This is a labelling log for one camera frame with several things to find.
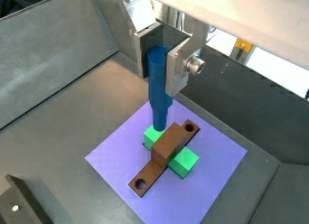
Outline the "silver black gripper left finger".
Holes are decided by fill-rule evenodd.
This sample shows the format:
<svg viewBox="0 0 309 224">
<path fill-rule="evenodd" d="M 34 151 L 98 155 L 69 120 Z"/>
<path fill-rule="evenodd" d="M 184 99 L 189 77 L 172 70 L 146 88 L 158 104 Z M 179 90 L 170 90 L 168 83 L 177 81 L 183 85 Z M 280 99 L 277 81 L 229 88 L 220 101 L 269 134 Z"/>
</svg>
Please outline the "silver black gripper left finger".
<svg viewBox="0 0 309 224">
<path fill-rule="evenodd" d="M 130 27 L 133 47 L 137 52 L 138 74 L 149 76 L 148 52 L 164 43 L 162 24 L 156 20 L 152 0 L 117 0 Z"/>
</svg>

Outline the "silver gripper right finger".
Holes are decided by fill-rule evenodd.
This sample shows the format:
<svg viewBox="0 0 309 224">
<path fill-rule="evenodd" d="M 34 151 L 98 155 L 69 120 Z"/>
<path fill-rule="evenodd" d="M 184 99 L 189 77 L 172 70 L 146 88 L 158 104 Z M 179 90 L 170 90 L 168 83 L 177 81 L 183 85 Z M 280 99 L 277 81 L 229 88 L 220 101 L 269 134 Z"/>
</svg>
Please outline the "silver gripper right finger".
<svg viewBox="0 0 309 224">
<path fill-rule="evenodd" d="M 172 97 L 187 87 L 189 75 L 204 71 L 204 61 L 196 52 L 205 46 L 209 25 L 192 19 L 189 27 L 191 37 L 168 53 L 166 93 Z"/>
</svg>

